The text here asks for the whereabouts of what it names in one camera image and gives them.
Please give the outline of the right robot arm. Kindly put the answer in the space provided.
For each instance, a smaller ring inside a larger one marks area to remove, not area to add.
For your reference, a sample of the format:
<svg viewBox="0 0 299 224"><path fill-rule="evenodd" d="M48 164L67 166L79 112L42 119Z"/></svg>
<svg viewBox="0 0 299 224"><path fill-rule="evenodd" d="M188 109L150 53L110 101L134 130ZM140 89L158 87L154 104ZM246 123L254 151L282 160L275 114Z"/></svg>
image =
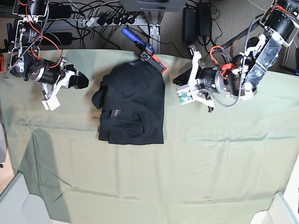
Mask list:
<svg viewBox="0 0 299 224"><path fill-rule="evenodd" d="M59 57L56 61L40 57L42 41L53 43L46 37L46 25L50 15L48 0L17 0L18 19L13 25L14 39L8 48L10 58L7 63L4 78L21 78L24 81L33 81L42 89L45 99L49 99L54 91L60 89L84 89L89 80L72 64L67 65L62 44L54 44Z"/></svg>

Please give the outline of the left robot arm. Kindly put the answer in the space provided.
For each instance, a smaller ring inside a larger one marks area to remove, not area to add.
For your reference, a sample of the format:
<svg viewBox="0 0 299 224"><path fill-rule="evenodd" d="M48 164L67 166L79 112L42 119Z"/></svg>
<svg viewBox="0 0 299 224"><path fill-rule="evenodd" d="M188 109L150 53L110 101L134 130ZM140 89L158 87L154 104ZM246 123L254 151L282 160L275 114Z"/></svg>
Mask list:
<svg viewBox="0 0 299 224"><path fill-rule="evenodd" d="M256 16L245 34L244 51L236 56L223 46L214 46L209 56L214 67L201 62L194 45L188 47L192 68L173 80L182 105L200 102L212 112L215 103L229 108L241 100L252 99L266 71L275 64L282 47L290 47L293 30L299 29L299 2L275 0Z"/></svg>

